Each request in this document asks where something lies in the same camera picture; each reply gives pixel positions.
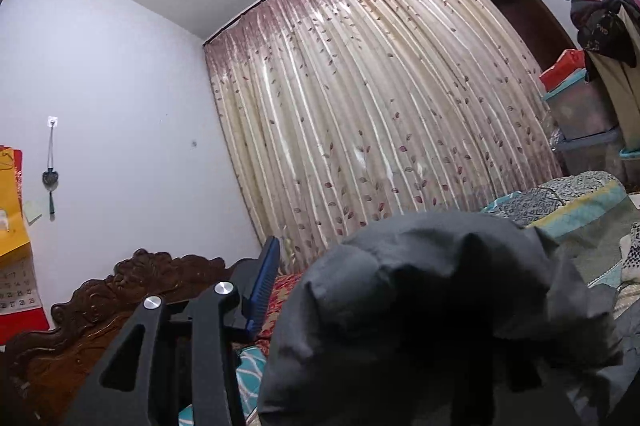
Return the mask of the grey padded jacket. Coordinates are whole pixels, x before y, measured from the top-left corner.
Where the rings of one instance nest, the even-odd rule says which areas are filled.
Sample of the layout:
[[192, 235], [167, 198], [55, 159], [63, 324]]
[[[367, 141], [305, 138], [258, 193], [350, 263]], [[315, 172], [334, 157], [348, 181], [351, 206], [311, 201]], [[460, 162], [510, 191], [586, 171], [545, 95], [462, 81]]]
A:
[[284, 303], [265, 425], [634, 425], [639, 319], [615, 318], [544, 231], [394, 217], [315, 261]]

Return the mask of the pile of hanging clothes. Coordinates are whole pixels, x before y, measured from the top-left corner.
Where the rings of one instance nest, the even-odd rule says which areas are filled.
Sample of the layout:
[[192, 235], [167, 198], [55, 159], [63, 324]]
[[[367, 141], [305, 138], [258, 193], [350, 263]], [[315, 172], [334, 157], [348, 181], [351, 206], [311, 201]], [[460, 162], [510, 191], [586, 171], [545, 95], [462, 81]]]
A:
[[639, 149], [639, 1], [570, 0], [589, 75], [611, 98], [626, 149]]

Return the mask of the teal diamond pattern pillow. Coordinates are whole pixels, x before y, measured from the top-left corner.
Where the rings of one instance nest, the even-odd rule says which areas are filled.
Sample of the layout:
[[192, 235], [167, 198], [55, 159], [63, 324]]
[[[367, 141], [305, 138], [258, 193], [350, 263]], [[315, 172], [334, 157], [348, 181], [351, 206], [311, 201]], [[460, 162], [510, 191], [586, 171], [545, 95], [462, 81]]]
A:
[[239, 364], [235, 369], [242, 410], [247, 425], [259, 425], [258, 394], [267, 359], [256, 346], [238, 351]]

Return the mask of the carved wooden headboard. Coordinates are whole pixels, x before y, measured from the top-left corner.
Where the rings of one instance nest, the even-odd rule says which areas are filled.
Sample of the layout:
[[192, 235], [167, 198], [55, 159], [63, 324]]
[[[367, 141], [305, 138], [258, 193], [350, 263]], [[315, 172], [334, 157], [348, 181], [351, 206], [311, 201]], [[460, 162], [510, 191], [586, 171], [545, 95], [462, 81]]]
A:
[[1, 354], [1, 397], [21, 425], [59, 425], [96, 362], [148, 296], [174, 303], [231, 278], [235, 267], [198, 255], [137, 250], [108, 277], [51, 308], [54, 328], [17, 334]]

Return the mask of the red floral pillow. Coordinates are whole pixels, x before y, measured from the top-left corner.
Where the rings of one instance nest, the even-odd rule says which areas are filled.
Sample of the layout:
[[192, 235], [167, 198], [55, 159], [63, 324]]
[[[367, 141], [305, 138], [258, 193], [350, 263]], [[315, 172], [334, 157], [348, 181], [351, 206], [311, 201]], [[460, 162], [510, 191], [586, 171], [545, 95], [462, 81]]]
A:
[[274, 279], [265, 321], [255, 340], [255, 346], [266, 358], [269, 357], [272, 334], [280, 316], [282, 306], [288, 300], [288, 296], [290, 296], [302, 276], [303, 273], [294, 273], [294, 275], [276, 276], [276, 279]]

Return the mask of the leaf pattern curtain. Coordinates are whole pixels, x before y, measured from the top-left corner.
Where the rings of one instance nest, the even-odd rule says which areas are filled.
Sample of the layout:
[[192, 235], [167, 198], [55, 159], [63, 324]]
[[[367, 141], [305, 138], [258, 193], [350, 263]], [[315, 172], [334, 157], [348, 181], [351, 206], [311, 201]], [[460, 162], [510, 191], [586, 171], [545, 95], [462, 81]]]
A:
[[265, 0], [204, 53], [286, 273], [388, 217], [474, 212], [559, 175], [539, 64], [491, 0]]

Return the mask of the patterned folded blanket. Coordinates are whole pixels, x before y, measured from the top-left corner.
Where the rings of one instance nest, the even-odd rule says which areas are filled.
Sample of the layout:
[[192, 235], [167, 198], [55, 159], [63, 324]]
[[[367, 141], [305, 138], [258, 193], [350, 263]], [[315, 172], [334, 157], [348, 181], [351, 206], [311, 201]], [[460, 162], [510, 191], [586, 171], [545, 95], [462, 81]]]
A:
[[485, 206], [482, 213], [527, 226], [603, 188], [625, 191], [620, 179], [611, 173], [588, 171], [551, 179], [527, 191], [514, 191]]

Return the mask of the striped teal grey quilt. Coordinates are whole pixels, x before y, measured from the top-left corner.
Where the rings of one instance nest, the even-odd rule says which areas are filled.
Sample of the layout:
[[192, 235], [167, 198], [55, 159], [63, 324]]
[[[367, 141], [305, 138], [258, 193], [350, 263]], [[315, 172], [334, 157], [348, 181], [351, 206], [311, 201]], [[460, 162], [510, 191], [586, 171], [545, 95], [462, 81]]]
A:
[[623, 184], [605, 172], [570, 177], [584, 185], [550, 214], [532, 222], [559, 244], [590, 286], [622, 288], [623, 253], [620, 241], [639, 221], [639, 210]]

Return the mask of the upper plastic storage box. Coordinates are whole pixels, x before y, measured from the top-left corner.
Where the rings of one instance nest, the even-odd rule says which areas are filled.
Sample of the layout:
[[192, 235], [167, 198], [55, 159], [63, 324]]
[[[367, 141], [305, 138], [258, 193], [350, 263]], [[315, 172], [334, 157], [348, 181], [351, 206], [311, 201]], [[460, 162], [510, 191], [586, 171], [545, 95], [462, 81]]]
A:
[[588, 79], [578, 69], [544, 95], [553, 119], [565, 139], [574, 140], [611, 131], [617, 116], [603, 83]]

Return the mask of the plastic storage box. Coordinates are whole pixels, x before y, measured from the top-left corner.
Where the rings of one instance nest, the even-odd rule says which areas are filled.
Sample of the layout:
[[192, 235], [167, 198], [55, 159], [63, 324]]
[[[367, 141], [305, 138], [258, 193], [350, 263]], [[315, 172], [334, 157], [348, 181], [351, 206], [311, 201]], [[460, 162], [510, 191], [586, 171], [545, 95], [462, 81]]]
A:
[[553, 119], [565, 139], [574, 140], [611, 131], [617, 116], [603, 83], [588, 79], [578, 69], [544, 95]]
[[567, 172], [578, 175], [588, 171], [604, 171], [618, 180], [627, 179], [620, 160], [620, 150], [624, 139], [618, 127], [592, 136], [566, 140], [562, 138], [556, 145]]

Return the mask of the lower plastic storage box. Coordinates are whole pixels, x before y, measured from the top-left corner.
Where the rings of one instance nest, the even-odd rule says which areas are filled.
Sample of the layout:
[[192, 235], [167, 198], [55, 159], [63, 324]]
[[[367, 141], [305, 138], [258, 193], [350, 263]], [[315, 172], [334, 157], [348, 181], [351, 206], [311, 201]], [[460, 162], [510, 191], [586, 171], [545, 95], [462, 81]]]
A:
[[627, 179], [620, 160], [620, 150], [624, 139], [618, 127], [592, 136], [566, 140], [562, 138], [556, 145], [567, 172], [578, 175], [588, 171], [604, 171], [618, 180]]

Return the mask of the dark wooden wardrobe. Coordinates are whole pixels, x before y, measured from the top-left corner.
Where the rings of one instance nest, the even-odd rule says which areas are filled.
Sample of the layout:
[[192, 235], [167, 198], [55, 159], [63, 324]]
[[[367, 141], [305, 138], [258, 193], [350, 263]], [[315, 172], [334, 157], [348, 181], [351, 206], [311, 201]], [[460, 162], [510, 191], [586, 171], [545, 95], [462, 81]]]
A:
[[491, 0], [511, 23], [544, 70], [574, 47], [564, 28], [541, 0]]

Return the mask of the red bag on box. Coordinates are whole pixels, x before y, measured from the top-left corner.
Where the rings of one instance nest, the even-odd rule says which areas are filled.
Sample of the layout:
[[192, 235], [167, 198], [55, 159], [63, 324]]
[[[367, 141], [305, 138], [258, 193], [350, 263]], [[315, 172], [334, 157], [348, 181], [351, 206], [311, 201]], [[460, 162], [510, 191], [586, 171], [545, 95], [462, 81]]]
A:
[[547, 93], [558, 87], [571, 74], [585, 68], [585, 54], [582, 49], [565, 49], [558, 60], [539, 76]]

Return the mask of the red wall calendar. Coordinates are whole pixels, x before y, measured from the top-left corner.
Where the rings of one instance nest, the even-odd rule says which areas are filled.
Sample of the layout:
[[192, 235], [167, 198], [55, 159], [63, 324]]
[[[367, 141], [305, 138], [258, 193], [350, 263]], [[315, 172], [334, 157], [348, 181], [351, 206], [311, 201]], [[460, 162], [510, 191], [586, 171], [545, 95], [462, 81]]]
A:
[[[18, 168], [16, 181], [22, 214], [23, 153], [14, 149]], [[1, 345], [6, 345], [17, 334], [30, 331], [48, 331], [49, 322], [38, 294], [32, 245], [28, 254], [12, 264], [1, 266]]]

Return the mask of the heart pendant wall ornament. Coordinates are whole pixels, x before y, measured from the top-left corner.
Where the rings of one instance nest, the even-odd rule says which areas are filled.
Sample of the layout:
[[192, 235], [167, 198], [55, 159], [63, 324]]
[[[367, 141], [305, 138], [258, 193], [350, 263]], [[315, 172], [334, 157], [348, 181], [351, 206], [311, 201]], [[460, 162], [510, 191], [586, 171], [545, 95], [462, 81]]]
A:
[[47, 166], [41, 175], [43, 186], [47, 189], [48, 193], [48, 208], [50, 220], [55, 219], [55, 205], [53, 192], [58, 186], [58, 171], [54, 166], [54, 131], [58, 125], [58, 118], [56, 116], [48, 117], [49, 138], [48, 138], [48, 152], [47, 152]]

